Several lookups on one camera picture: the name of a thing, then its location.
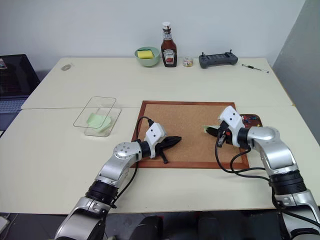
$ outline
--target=black controller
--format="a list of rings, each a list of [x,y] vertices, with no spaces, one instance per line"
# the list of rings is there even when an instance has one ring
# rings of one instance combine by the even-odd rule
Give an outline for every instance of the black controller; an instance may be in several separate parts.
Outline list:
[[[199,63],[201,68],[206,69],[209,66],[218,65],[235,65],[238,62],[238,57],[231,52],[226,52],[223,54],[213,54],[213,55],[202,55],[199,56]]]

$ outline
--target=yellow sponge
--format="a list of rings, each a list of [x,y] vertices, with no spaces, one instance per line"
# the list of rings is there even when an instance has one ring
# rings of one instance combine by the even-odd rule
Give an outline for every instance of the yellow sponge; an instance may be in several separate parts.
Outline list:
[[[137,51],[138,58],[140,59],[153,59],[154,54],[150,49],[145,49],[145,50],[138,50]]]

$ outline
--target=ketchup bottle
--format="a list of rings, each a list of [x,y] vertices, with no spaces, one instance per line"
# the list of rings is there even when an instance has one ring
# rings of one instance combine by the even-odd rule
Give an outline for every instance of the ketchup bottle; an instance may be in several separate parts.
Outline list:
[[[177,46],[172,40],[170,22],[165,21],[163,25],[163,42],[161,44],[161,54],[163,64],[167,68],[177,66]]]

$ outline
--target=table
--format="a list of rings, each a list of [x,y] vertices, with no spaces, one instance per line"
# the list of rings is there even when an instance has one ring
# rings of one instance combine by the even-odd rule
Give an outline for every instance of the table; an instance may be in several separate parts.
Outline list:
[[[269,70],[265,73],[241,64]],[[67,71],[61,67],[72,65]],[[289,106],[292,102],[265,58],[202,69],[143,67],[134,58],[62,58],[34,90],[23,109],[83,108],[93,96],[114,97],[118,107],[142,100],[235,102],[237,106]]]
[[[280,131],[319,205],[318,173],[313,169],[320,167],[320,147],[297,109],[287,105],[237,106],[237,110],[258,114],[264,126]],[[131,139],[139,108],[123,108],[108,137],[85,136],[73,127],[80,111],[24,109],[15,118],[0,138],[0,212],[68,214],[114,146]],[[255,151],[248,161],[252,167],[262,166]],[[220,169],[155,168],[139,169],[117,206],[112,213],[273,208],[271,189],[263,180]]]

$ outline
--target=green bowl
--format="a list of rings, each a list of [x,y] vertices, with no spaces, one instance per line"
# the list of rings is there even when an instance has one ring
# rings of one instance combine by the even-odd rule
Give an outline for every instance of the green bowl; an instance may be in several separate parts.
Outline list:
[[[154,55],[154,58],[150,58],[150,59],[141,59],[138,57],[138,50],[151,50],[153,55]],[[135,52],[134,52],[134,55],[135,55],[135,58],[136,60],[142,65],[142,66],[145,66],[145,67],[152,67],[154,65],[156,65],[159,60],[160,60],[160,51],[158,49],[156,49],[155,47],[153,46],[144,46],[144,47],[140,47],[139,49],[137,49]]]

